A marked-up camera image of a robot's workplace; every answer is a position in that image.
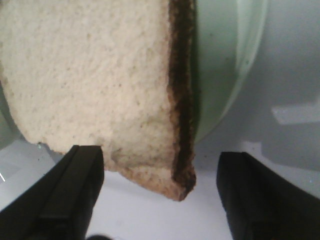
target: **burnt crust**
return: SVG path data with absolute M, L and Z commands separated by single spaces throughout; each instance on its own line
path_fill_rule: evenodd
M 171 121 L 177 124 L 177 145 L 179 150 L 172 166 L 172 178 L 185 189 L 187 195 L 196 184 L 192 166 L 194 158 L 193 113 L 191 97 L 191 40 L 194 25 L 194 1 L 171 0 L 169 2 L 171 27 L 171 53 L 169 59 L 169 85 L 173 92 L 174 107 Z

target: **white surface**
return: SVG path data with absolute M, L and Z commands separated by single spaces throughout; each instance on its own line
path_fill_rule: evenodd
M 249 152 L 320 197 L 319 12 L 319 0 L 270 1 L 261 47 L 242 92 L 196 146 L 197 186 L 185 201 L 167 200 L 107 172 L 88 234 L 231 240 L 215 181 L 221 151 Z

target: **bread crust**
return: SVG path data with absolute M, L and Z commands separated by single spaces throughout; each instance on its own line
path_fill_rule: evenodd
M 182 201 L 193 190 L 196 174 L 194 158 L 190 52 L 194 23 L 193 0 L 170 0 L 170 59 L 168 71 L 168 98 L 171 104 L 170 121 L 174 127 L 175 157 L 172 168 L 148 166 L 119 167 L 106 161 L 108 170 L 117 171 L 127 179 L 151 191 Z

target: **black plastic grip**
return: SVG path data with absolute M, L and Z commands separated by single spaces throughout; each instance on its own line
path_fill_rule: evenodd
M 0 239 L 84 240 L 104 176 L 100 146 L 73 146 L 0 212 Z
M 223 152 L 216 184 L 234 240 L 320 239 L 320 200 L 249 154 Z

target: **bread slice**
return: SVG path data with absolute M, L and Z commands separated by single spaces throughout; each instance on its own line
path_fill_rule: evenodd
M 183 200 L 193 189 L 192 0 L 3 0 L 0 81 L 31 143 L 101 145 L 105 166 Z

